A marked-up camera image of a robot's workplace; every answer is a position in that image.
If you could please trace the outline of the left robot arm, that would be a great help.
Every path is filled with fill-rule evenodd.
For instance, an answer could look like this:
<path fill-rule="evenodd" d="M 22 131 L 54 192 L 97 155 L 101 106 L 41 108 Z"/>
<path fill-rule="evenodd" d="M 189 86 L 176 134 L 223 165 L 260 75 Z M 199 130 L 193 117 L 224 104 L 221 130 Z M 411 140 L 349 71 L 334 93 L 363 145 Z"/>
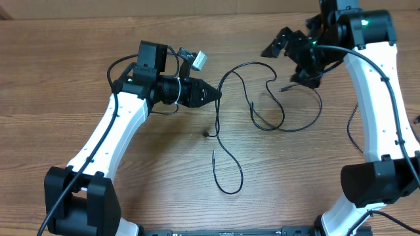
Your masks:
<path fill-rule="evenodd" d="M 114 189 L 122 157 L 156 103 L 199 108 L 221 92 L 193 78 L 207 61 L 202 52 L 174 51 L 141 41 L 137 59 L 110 79 L 108 107 L 87 143 L 64 168 L 51 167 L 44 179 L 46 217 L 39 231 L 56 235 L 144 235 L 125 220 Z"/>

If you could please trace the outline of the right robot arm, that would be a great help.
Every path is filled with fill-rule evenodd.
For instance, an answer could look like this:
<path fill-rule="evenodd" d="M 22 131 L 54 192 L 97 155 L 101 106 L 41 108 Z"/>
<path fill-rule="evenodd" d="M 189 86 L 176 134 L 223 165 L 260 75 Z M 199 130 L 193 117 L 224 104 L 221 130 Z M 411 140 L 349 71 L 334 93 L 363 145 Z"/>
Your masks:
<path fill-rule="evenodd" d="M 357 1 L 321 1 L 320 14 L 306 26 L 308 33 L 283 28 L 262 56 L 292 59 L 291 80 L 312 89 L 329 64 L 345 64 L 362 118 L 365 161 L 342 168 L 342 195 L 312 226 L 283 227 L 282 234 L 371 235 L 364 222 L 372 214 L 419 188 L 419 142 L 400 90 L 392 17 L 365 11 Z"/>

